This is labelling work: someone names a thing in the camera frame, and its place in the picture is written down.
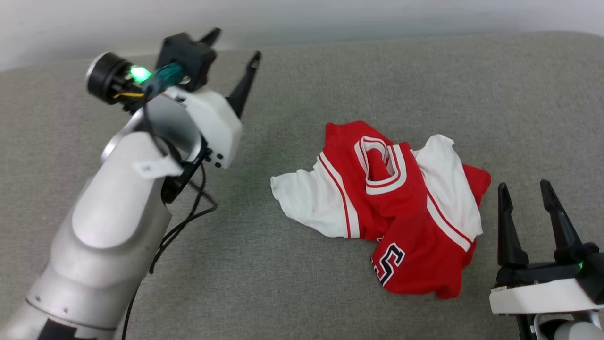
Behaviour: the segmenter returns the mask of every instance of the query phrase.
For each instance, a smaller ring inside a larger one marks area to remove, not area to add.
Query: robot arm
[[[165,204],[178,196],[205,158],[228,168],[236,156],[239,119],[260,53],[225,98],[205,86],[216,57],[209,45],[218,33],[199,41],[184,33],[167,38],[158,68],[165,66],[162,58],[178,64],[181,78],[170,85],[179,86],[158,91],[156,85],[157,96],[148,102],[140,95],[145,81],[132,76],[136,66],[112,53],[93,62],[89,92],[122,104],[133,116],[105,147],[101,168],[62,222],[46,268],[0,329],[0,340],[113,339],[172,218]],[[179,84],[185,78],[188,82]]]
[[[604,254],[581,243],[550,182],[541,195],[556,240],[555,262],[529,263],[512,220],[512,200],[500,184],[497,285],[491,290],[494,314],[516,317],[521,340],[604,339],[597,311],[604,309]],[[571,315],[573,321],[544,315]]]

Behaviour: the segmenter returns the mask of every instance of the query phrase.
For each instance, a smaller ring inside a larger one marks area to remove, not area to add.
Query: jersey
[[[490,175],[452,146],[436,135],[413,151],[365,122],[328,123],[313,171],[271,178],[272,192],[288,217],[326,236],[379,241],[371,263],[389,291],[455,297]]]

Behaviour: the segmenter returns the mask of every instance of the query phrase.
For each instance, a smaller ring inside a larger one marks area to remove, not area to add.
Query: red stripe
[[[436,211],[439,212],[439,215],[442,217],[443,221],[445,221],[445,223],[449,227],[451,227],[451,229],[453,229],[456,233],[458,233],[459,236],[463,237],[469,244],[472,244],[472,241],[470,241],[470,239],[467,236],[463,235],[459,230],[457,230],[456,227],[453,227],[453,224],[451,224],[451,223],[449,223],[449,221],[447,221],[447,219],[445,218],[445,216],[443,215],[443,213],[440,212],[439,205],[436,204],[436,201],[434,200],[434,197],[432,197],[432,195],[430,194],[430,190],[428,190],[428,197],[432,200],[432,203],[434,204],[434,207],[436,207]]]
[[[399,180],[400,178],[400,166],[399,166],[399,159],[398,157],[396,157],[396,153],[394,152],[394,148],[392,148],[392,158],[394,158],[394,165],[396,166],[396,169],[399,171],[399,175],[393,179],[392,181],[389,181],[388,183],[384,183],[384,184],[380,184],[380,185],[375,185],[375,184],[369,184],[367,183],[367,186],[369,188],[383,188],[385,186],[391,185],[392,183],[396,182]]]
[[[336,183],[336,186],[338,187],[338,190],[340,191],[340,195],[342,196],[342,202],[344,203],[344,214],[346,215],[346,229],[348,231],[348,238],[350,238],[350,221],[348,221],[348,207],[346,206],[346,197],[344,196],[344,191],[342,190],[342,188],[340,188],[338,181],[336,181],[336,178],[333,176],[331,171],[329,171],[329,168],[323,162],[321,155],[319,155],[319,161],[321,162],[321,164],[323,165],[323,168],[325,168],[325,170],[327,171],[329,176],[332,178],[333,182]]]

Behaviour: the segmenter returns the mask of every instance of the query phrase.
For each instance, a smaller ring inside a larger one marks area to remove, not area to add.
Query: white sleeve
[[[320,162],[313,171],[271,177],[272,194],[285,215],[328,237],[348,237],[342,195]]]
[[[433,198],[428,197],[428,211],[441,229],[467,250],[483,230],[478,206],[453,144],[452,139],[437,134],[414,153]]]

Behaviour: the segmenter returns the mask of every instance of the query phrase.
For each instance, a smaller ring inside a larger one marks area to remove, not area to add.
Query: sticker
[[[172,156],[168,155],[161,159],[146,160],[132,163],[138,175],[146,180],[167,176],[180,176],[184,171]]]

